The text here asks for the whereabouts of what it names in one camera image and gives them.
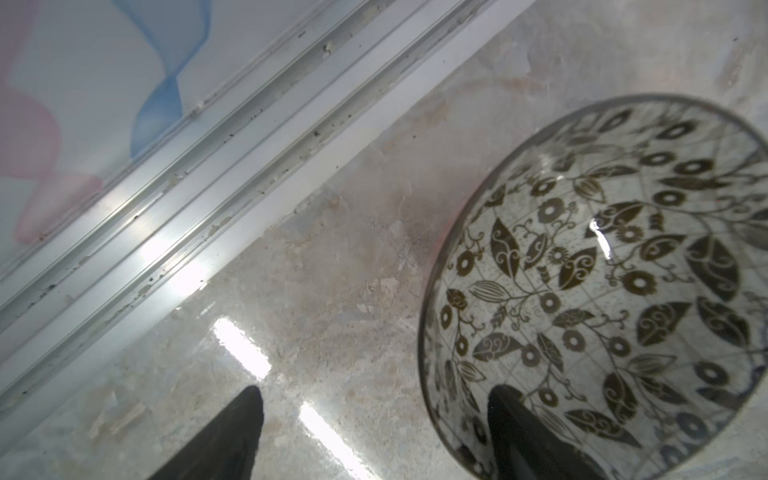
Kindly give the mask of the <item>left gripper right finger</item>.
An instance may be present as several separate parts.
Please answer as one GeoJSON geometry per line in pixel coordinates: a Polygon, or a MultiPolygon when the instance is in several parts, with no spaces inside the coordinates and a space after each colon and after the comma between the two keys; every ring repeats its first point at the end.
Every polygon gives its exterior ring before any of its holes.
{"type": "Polygon", "coordinates": [[[487,422],[500,479],[600,479],[596,469],[559,440],[509,385],[488,395],[487,422]]]}

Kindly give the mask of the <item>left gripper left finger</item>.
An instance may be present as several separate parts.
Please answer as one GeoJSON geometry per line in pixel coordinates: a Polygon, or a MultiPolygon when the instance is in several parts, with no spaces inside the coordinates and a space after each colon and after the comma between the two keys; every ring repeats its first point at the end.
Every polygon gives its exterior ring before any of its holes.
{"type": "Polygon", "coordinates": [[[242,390],[153,479],[249,479],[264,425],[260,389],[242,390]]]}

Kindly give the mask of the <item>black floral pink bowl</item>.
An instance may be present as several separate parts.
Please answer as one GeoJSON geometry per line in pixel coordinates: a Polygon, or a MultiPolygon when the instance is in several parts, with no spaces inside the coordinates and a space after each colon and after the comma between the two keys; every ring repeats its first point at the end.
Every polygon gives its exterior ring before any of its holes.
{"type": "Polygon", "coordinates": [[[513,150],[448,231],[420,311],[431,423],[500,479],[509,385],[602,476],[662,479],[767,380],[767,140],[673,94],[582,107],[513,150]]]}

